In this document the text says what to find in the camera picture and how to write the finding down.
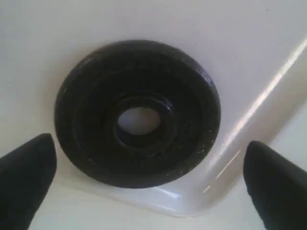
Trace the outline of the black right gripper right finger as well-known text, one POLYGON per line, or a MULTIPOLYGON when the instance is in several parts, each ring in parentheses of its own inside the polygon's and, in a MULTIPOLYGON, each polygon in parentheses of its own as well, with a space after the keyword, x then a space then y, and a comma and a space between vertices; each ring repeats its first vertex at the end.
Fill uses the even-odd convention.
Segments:
POLYGON ((249 143, 243 177, 267 230, 307 228, 307 173, 259 141, 249 143))

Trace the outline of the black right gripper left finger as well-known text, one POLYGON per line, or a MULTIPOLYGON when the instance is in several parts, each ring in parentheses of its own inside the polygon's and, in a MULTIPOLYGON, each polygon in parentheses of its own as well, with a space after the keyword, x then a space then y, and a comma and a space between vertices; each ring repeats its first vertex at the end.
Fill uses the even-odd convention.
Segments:
POLYGON ((40 134, 0 159, 0 228, 26 230, 56 173, 49 133, 40 134))

